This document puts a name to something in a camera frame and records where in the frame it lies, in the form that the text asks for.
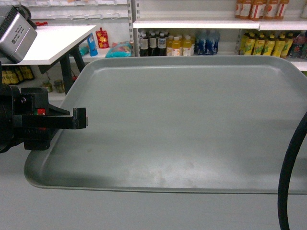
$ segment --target screw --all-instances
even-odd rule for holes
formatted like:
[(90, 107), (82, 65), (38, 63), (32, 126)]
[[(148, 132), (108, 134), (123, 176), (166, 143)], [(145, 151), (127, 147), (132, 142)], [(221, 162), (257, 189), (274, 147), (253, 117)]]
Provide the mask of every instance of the screw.
[(21, 100), (20, 100), (21, 103), (25, 103), (26, 101), (27, 101), (27, 99), (25, 97), (22, 97)]

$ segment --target red snack pouch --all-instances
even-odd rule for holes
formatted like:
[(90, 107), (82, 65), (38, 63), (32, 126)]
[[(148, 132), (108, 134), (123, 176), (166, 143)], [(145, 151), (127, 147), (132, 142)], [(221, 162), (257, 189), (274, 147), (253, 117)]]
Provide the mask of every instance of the red snack pouch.
[(109, 48), (109, 42), (107, 41), (107, 32), (106, 30), (102, 30), (100, 27), (100, 30), (96, 31), (97, 41), (98, 41), (98, 47), (101, 49)]

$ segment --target gray plastic tray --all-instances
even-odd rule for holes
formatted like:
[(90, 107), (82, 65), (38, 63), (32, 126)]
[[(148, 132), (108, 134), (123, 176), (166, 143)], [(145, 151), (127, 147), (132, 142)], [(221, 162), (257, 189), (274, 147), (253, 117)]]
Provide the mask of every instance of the gray plastic tray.
[[(307, 78), (275, 57), (110, 58), (87, 65), (61, 107), (86, 107), (89, 126), (30, 153), (35, 186), (276, 193)], [(291, 193), (307, 194), (306, 166), (303, 144)]]

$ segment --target table leg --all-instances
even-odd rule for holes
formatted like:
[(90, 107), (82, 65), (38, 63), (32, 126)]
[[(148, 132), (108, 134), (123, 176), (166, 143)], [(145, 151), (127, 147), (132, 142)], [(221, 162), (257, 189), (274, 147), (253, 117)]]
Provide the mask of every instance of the table leg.
[(71, 63), (69, 61), (69, 54), (65, 54), (61, 58), (60, 64), (61, 64), (63, 81), (64, 81), (64, 86), (65, 86), (65, 94), (67, 94), (73, 84), (72, 76), (71, 76)]
[(80, 50), (79, 50), (79, 46), (75, 46), (71, 51), (70, 51), (70, 55), (72, 55), (75, 58), (76, 64), (78, 66), (79, 72), (81, 72), (83, 70), (83, 68), (85, 67), (85, 63), (83, 61), (83, 58), (81, 56)]

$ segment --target white shelf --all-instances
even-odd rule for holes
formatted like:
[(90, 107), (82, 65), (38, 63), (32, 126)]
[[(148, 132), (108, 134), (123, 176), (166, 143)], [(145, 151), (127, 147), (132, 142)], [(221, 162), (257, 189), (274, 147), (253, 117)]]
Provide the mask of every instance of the white shelf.
[[(98, 51), (98, 55), (91, 57), (90, 53), (87, 53), (86, 55), (82, 56), (83, 61), (85, 63), (89, 63), (92, 61), (96, 61), (96, 60), (100, 60), (102, 58), (106, 57), (107, 52), (110, 50), (110, 48), (106, 48), (106, 49), (97, 49)], [(73, 57), (70, 57), (70, 61), (72, 63), (75, 63), (75, 59)]]
[(234, 16), (222, 17), (182, 17), (139, 18), (133, 23), (134, 28), (207, 28), (207, 29), (257, 29), (257, 30), (307, 30), (307, 19), (287, 17), (284, 20), (236, 19)]
[[(19, 89), (27, 87), (42, 87), (42, 79), (35, 78), (34, 80), (25, 80), (23, 83), (17, 85)], [(65, 99), (65, 93), (57, 93), (54, 86), (52, 86), (53, 92), (48, 93), (49, 101), (63, 101)]]

